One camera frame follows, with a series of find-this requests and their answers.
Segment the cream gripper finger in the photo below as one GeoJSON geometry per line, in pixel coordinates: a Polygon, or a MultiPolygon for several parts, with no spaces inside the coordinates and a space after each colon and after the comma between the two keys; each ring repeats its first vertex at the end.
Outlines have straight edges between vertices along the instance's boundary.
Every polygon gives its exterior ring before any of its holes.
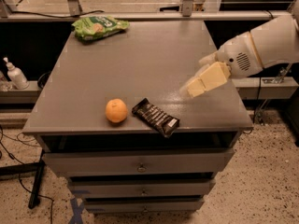
{"type": "Polygon", "coordinates": [[[198,74],[203,72],[205,69],[207,69],[210,65],[212,65],[214,62],[217,61],[217,53],[213,52],[203,58],[201,58],[198,61],[198,64],[196,65],[195,73],[192,77],[190,77],[180,88],[180,91],[186,91],[187,90],[187,84],[198,74]]]}
{"type": "Polygon", "coordinates": [[[226,63],[214,62],[203,66],[186,84],[191,97],[199,96],[225,84],[231,75],[226,63]]]}

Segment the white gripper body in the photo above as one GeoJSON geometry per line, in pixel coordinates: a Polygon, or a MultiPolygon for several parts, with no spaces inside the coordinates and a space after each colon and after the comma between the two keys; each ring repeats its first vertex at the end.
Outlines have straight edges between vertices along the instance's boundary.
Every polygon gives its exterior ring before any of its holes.
{"type": "Polygon", "coordinates": [[[216,57],[219,62],[229,66],[231,78],[250,77],[263,71],[263,64],[251,32],[226,41],[218,49],[216,57]]]}

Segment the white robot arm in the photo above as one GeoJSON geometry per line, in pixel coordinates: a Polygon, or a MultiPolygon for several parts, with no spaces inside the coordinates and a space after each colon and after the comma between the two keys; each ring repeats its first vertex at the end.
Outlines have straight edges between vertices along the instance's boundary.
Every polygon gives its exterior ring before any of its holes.
{"type": "Polygon", "coordinates": [[[202,58],[198,71],[180,88],[183,98],[194,98],[225,84],[280,63],[299,62],[299,0],[288,14],[229,39],[202,58]]]}

